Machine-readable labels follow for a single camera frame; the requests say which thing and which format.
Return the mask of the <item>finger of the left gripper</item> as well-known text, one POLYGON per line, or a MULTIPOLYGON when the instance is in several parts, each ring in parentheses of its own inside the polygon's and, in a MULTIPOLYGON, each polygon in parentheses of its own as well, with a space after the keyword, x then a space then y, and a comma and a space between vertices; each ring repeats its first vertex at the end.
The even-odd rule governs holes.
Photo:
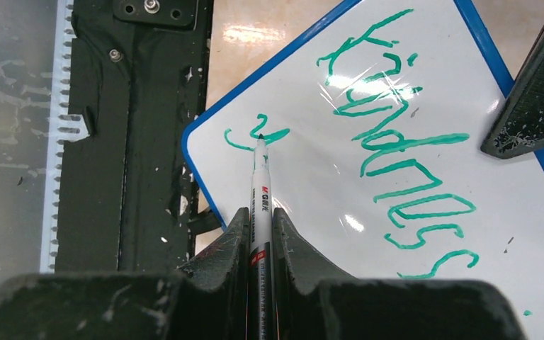
POLYGON ((544 148, 544 25, 480 149, 499 159, 544 148))

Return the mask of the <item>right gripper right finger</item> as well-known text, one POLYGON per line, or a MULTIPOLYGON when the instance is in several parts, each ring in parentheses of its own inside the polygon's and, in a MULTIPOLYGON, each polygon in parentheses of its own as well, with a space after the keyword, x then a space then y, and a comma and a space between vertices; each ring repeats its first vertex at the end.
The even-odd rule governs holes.
POLYGON ((358 279, 273 213, 282 339, 524 339, 507 299, 480 280, 358 279))

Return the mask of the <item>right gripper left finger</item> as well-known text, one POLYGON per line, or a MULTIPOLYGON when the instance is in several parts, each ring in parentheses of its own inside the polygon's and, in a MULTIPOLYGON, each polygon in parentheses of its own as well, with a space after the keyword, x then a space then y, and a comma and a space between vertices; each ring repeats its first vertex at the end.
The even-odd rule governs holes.
POLYGON ((170 271, 27 274, 0 285, 0 339, 243 339, 249 211, 170 271))

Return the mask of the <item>green whiteboard marker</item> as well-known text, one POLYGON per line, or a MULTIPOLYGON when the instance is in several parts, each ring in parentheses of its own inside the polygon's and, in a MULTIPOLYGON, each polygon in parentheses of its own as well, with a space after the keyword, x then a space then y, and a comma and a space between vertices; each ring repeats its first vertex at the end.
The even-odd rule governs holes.
POLYGON ((250 244, 248 258, 248 339, 277 339, 273 279, 271 177, 268 149, 263 135, 254 148, 251 177, 250 244))

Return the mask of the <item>blue-framed whiteboard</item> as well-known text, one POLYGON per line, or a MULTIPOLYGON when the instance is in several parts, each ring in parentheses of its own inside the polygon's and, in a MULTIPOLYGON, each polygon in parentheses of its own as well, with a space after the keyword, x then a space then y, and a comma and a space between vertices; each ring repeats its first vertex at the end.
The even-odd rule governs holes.
POLYGON ((480 150, 513 79, 471 1, 344 1, 211 106, 183 151, 229 224, 271 204, 360 278, 477 279, 544 339, 544 149, 480 150))

